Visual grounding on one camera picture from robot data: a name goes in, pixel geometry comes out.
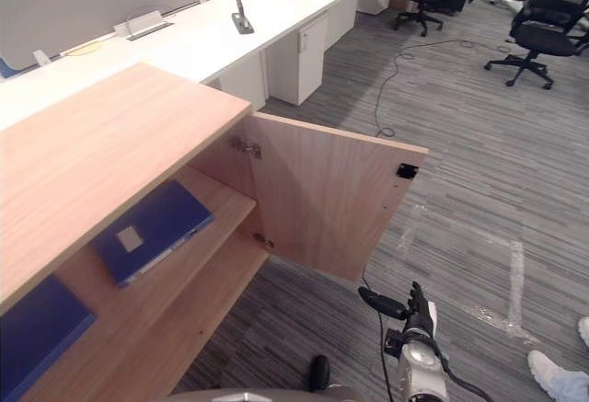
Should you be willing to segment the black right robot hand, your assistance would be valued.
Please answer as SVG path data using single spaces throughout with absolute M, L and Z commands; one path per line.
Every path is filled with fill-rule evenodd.
M 430 311 L 429 301 L 425 298 L 422 287 L 414 281 L 411 285 L 408 300 L 408 316 L 404 329 L 418 328 L 431 337 L 434 332 L 434 321 Z

